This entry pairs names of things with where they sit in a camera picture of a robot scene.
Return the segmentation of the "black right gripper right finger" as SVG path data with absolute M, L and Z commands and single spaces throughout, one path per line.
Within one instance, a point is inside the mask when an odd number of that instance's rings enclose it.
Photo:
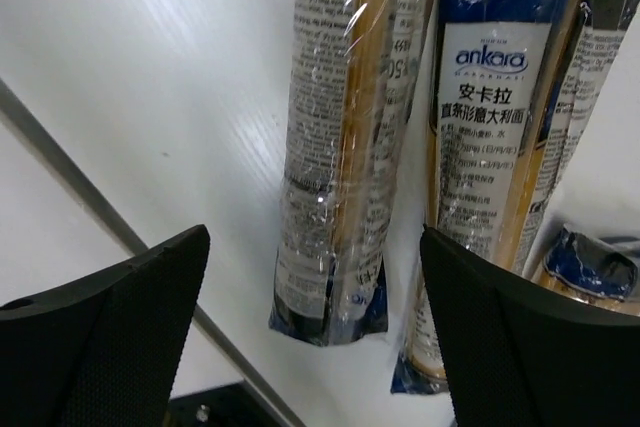
M 420 255 L 458 425 L 638 425 L 638 317 L 536 285 L 430 227 Z

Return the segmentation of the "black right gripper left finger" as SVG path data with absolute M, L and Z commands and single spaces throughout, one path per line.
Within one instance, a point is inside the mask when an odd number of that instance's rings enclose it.
M 161 425 L 209 249 L 197 225 L 2 306 L 2 425 Z

